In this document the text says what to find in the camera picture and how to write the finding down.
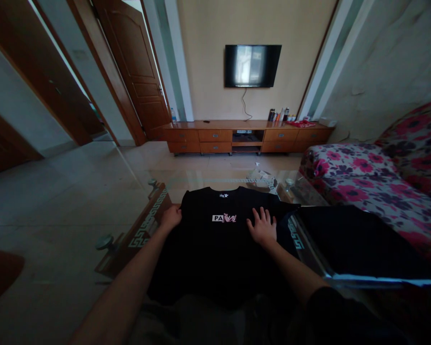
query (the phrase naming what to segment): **sofa cushion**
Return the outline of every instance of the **sofa cushion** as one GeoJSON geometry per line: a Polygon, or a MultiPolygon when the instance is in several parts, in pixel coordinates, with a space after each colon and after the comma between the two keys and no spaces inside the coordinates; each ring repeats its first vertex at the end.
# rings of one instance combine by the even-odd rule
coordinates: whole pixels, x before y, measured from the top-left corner
{"type": "Polygon", "coordinates": [[[332,205],[378,215],[431,261],[431,198],[391,176],[325,177],[311,181],[332,205]]]}
{"type": "Polygon", "coordinates": [[[400,176],[431,197],[431,103],[396,121],[376,141],[400,176]]]}
{"type": "Polygon", "coordinates": [[[373,144],[330,144],[308,148],[302,158],[308,178],[331,176],[394,176],[396,167],[373,144]]]}

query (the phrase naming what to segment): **red cloth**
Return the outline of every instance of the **red cloth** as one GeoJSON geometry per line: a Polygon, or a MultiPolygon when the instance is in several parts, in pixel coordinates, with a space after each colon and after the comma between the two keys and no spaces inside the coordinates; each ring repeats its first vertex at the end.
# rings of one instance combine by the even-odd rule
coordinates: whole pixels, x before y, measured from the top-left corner
{"type": "Polygon", "coordinates": [[[307,128],[307,127],[313,127],[316,126],[316,122],[309,122],[306,120],[302,120],[302,121],[286,121],[287,124],[289,125],[293,125],[295,127],[299,127],[299,128],[307,128]]]}

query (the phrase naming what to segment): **sofa armrest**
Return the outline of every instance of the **sofa armrest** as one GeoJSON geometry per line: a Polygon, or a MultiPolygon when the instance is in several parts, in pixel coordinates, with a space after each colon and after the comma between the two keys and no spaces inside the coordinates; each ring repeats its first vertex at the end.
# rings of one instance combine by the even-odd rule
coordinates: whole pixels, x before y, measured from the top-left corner
{"type": "Polygon", "coordinates": [[[307,179],[331,176],[396,176],[391,159],[373,144],[328,144],[308,148],[300,164],[307,179]]]}

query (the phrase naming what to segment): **television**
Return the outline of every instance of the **television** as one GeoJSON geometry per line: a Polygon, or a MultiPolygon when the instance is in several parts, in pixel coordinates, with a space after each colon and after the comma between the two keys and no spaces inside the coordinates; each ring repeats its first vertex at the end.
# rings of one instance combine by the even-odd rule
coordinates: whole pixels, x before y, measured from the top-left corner
{"type": "Polygon", "coordinates": [[[225,87],[273,87],[281,47],[226,45],[225,87]]]}

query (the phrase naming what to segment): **wooden cabinet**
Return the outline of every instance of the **wooden cabinet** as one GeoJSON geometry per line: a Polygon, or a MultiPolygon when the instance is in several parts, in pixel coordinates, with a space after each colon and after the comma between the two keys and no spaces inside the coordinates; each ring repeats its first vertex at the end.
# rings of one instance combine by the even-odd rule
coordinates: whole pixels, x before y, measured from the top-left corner
{"type": "Polygon", "coordinates": [[[164,138],[167,142],[199,142],[196,131],[183,129],[167,129],[164,131],[164,138]]]}
{"type": "Polygon", "coordinates": [[[228,153],[231,152],[231,142],[200,143],[201,153],[228,153]]]}
{"type": "Polygon", "coordinates": [[[231,142],[232,133],[233,131],[231,130],[205,129],[199,130],[198,136],[200,142],[231,142]]]}
{"type": "Polygon", "coordinates": [[[296,141],[326,141],[332,134],[332,129],[301,129],[296,141]]]}
{"type": "Polygon", "coordinates": [[[169,151],[179,153],[304,152],[327,142],[333,128],[316,124],[296,128],[283,122],[204,121],[170,123],[163,127],[169,151]],[[237,130],[251,130],[251,137],[234,136],[237,130]]]}
{"type": "Polygon", "coordinates": [[[293,141],[267,141],[262,145],[262,152],[293,152],[293,141]]]}
{"type": "Polygon", "coordinates": [[[267,129],[264,141],[295,141],[299,129],[267,129]]]}
{"type": "Polygon", "coordinates": [[[199,142],[173,142],[168,143],[169,152],[172,153],[200,153],[199,142]]]}

